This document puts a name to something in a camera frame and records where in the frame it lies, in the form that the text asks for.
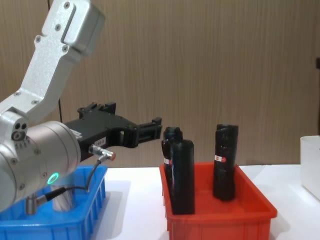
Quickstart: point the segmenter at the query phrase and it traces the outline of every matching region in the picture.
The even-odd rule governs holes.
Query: blue plastic bin
[[[92,166],[80,166],[74,184],[85,186]],[[89,240],[106,198],[106,166],[99,166],[90,182],[90,192],[75,190],[76,207],[68,212],[53,210],[52,201],[40,206],[35,215],[25,214],[25,200],[0,213],[0,240]],[[50,192],[47,186],[38,196]]]

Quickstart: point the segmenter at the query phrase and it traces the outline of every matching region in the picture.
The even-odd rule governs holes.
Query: black bottle
[[[194,144],[190,140],[174,142],[172,155],[172,212],[174,215],[195,213]]]
[[[162,152],[164,157],[164,172],[168,189],[171,194],[172,188],[172,157],[171,146],[174,142],[180,143],[183,140],[183,133],[179,127],[170,126],[163,132],[163,140],[161,141]]]
[[[215,132],[213,195],[222,201],[235,198],[238,126],[218,124]]]

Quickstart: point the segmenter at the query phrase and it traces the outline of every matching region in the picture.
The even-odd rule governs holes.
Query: wooden wall
[[[0,1],[6,8],[25,5],[19,13],[0,9],[1,32],[19,34],[14,42],[0,39],[1,82],[7,69],[15,75],[20,69],[16,81],[22,79],[48,12],[44,2]],[[91,102],[115,101],[117,114],[136,123],[160,116],[163,127],[180,126],[197,161],[213,160],[216,124],[227,123],[239,125],[238,164],[299,163],[300,137],[317,134],[318,0],[93,2],[106,23],[96,51],[74,68],[61,97],[64,122]],[[20,33],[10,26],[17,14]],[[25,61],[9,49],[17,44],[29,54]],[[112,149],[111,167],[163,161],[159,140]]]

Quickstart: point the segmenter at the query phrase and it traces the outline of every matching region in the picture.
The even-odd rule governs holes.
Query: red tray
[[[276,208],[239,168],[235,167],[235,199],[213,197],[213,163],[194,165],[195,214],[173,215],[165,168],[160,166],[170,240],[269,240]]]

